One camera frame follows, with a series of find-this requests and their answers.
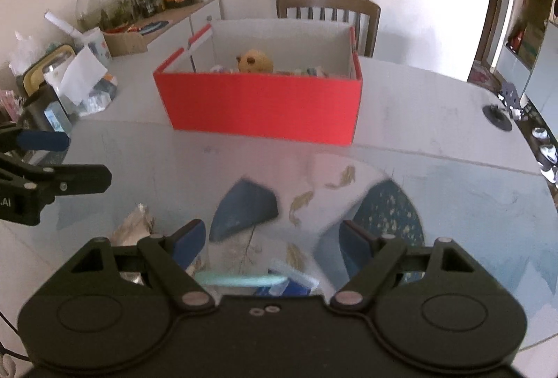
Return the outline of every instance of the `stuffed toy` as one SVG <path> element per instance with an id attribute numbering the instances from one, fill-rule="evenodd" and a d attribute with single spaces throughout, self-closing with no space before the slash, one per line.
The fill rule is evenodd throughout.
<path id="1" fill-rule="evenodd" d="M 264 73 L 273 72 L 273 62 L 261 51 L 256 49 L 249 50 L 244 55 L 236 57 L 238 70 L 241 73 Z"/>

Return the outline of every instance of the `plastic wrapper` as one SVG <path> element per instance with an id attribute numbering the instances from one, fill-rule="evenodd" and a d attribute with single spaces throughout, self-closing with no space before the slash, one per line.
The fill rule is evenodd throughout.
<path id="1" fill-rule="evenodd" d="M 0 90 L 0 104 L 9 118 L 16 123 L 23 113 L 23 98 L 16 95 L 13 90 Z"/>
<path id="2" fill-rule="evenodd" d="M 287 280 L 277 285 L 258 288 L 257 296 L 310 296 L 316 294 L 320 285 L 319 280 L 276 258 L 271 261 L 268 272 L 285 276 Z"/>
<path id="3" fill-rule="evenodd" d="M 13 378 L 16 376 L 16 363 L 8 355 L 0 355 L 0 378 Z"/>
<path id="4" fill-rule="evenodd" d="M 76 111 L 80 117 L 104 111 L 116 96 L 116 78 L 107 74 L 89 92 L 89 97 L 83 100 Z"/>
<path id="5" fill-rule="evenodd" d="M 16 38 L 17 47 L 9 54 L 8 66 L 14 76 L 21 76 L 41 59 L 45 54 L 45 48 L 32 36 L 24 38 L 16 31 Z"/>
<path id="6" fill-rule="evenodd" d="M 139 204 L 132 211 L 120 227 L 111 236 L 112 246 L 135 246 L 141 238 L 149 236 L 153 232 L 154 219 L 149 214 L 147 206 Z M 121 272 L 123 279 L 143 285 L 143 279 L 139 272 Z"/>

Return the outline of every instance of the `white sneaker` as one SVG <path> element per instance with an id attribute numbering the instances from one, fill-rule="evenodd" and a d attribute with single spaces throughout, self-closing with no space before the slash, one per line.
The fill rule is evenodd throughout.
<path id="1" fill-rule="evenodd" d="M 533 137 L 539 139 L 539 140 L 546 140 L 549 138 L 549 133 L 548 131 L 545 130 L 545 128 L 535 128 L 533 129 Z"/>
<path id="2" fill-rule="evenodd" d="M 558 162 L 558 156 L 556 156 L 556 147 L 554 145 L 541 145 L 539 147 L 541 153 L 545 155 L 551 163 L 556 164 Z"/>
<path id="3" fill-rule="evenodd" d="M 547 170 L 546 172 L 544 170 L 541 169 L 541 173 L 544 175 L 544 177 L 550 181 L 551 183 L 556 183 L 556 173 L 555 171 L 552 169 L 552 167 L 550 167 L 549 170 Z"/>

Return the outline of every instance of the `chair backrest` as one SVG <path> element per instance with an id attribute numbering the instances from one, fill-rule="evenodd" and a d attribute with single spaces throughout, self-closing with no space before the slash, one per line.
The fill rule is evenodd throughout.
<path id="1" fill-rule="evenodd" d="M 370 0 L 277 0 L 277 17 L 287 17 L 287 10 L 296 8 L 296 18 L 301 17 L 301 8 L 308 8 L 308 19 L 314 19 L 313 8 L 320 8 L 320 19 L 325 19 L 325 9 L 331 8 L 331 20 L 337 20 L 337 10 L 342 10 L 343 22 L 349 22 L 349 12 L 355 13 L 355 34 L 356 46 L 358 47 L 361 35 L 361 15 L 369 18 L 368 30 L 366 32 L 366 44 L 364 55 L 372 57 L 376 36 L 378 34 L 378 24 L 380 22 L 380 7 Z"/>

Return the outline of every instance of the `black cable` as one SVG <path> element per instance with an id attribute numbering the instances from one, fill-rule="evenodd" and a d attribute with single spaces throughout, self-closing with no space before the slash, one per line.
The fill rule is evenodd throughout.
<path id="1" fill-rule="evenodd" d="M 16 330 L 16 327 L 13 326 L 12 323 L 9 322 L 9 320 L 4 316 L 4 314 L 0 311 L 0 317 L 2 317 L 2 319 L 6 322 L 6 324 L 12 328 L 12 331 L 15 332 L 17 335 L 20 335 L 20 333 Z"/>
<path id="2" fill-rule="evenodd" d="M 6 324 L 10 328 L 12 328 L 13 332 L 15 332 L 19 336 L 19 333 L 16 330 L 16 327 L 13 326 L 13 324 L 9 322 L 9 320 L 4 316 L 4 314 L 1 311 L 0 311 L 0 317 L 2 317 L 2 319 L 6 322 Z M 27 356 L 16 353 L 15 351 L 12 351 L 11 349 L 7 349 L 4 345 L 2 345 L 2 342 L 0 342 L 0 353 L 3 354 L 3 355 L 13 356 L 14 358 L 20 359 L 22 361 L 31 362 L 31 360 Z"/>

